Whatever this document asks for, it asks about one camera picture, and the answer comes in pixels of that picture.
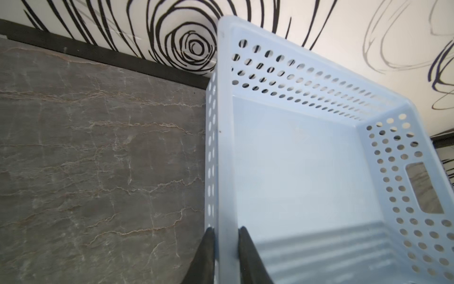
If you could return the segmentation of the light blue plastic basket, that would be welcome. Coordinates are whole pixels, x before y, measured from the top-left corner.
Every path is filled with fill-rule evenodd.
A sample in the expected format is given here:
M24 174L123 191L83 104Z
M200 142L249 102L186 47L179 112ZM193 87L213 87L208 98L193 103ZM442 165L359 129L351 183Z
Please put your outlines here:
M451 284L454 193L407 98L236 17L206 90L218 284L251 236L276 284Z

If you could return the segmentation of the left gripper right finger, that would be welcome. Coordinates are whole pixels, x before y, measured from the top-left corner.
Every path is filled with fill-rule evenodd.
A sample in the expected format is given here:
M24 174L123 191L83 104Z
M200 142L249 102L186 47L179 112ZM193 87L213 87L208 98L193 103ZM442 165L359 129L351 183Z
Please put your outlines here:
M239 229L238 254L242 284L273 284L246 227Z

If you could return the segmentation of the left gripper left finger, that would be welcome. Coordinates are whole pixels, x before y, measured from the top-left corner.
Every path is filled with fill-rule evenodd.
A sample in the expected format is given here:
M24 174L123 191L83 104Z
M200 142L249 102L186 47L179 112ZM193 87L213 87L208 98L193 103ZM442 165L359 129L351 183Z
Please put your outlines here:
M215 278L215 232L206 229L181 284L213 284Z

